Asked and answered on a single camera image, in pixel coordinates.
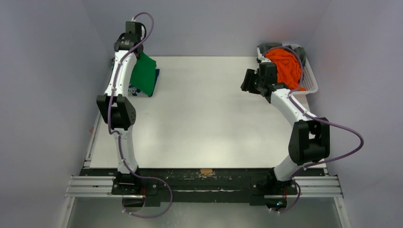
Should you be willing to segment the green t shirt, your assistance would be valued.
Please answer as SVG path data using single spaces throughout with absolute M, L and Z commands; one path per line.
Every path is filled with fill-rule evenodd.
M 131 96 L 151 97 L 159 76 L 157 63 L 145 53 L 137 60 L 129 81 L 128 94 Z

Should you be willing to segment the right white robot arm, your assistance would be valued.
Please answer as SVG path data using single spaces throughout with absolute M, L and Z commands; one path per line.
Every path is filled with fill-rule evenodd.
M 279 193 L 297 170 L 319 163 L 330 155 L 330 127 L 323 123 L 326 119 L 311 114 L 285 83 L 277 81 L 274 63 L 262 62 L 256 70 L 247 69 L 240 88 L 264 97 L 292 127 L 288 156 L 273 169 L 274 176 L 267 180 L 270 192 Z

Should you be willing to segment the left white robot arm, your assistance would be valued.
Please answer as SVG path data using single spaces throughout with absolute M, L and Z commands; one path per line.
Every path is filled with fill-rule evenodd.
M 111 78 L 103 95 L 96 98 L 96 104 L 108 132 L 115 140 L 118 157 L 115 187 L 123 187 L 129 194 L 137 194 L 142 187 L 136 169 L 134 155 L 133 126 L 136 110 L 128 99 L 129 82 L 133 68 L 143 52 L 144 25 L 134 20 L 125 23 L 125 32 L 114 43 Z

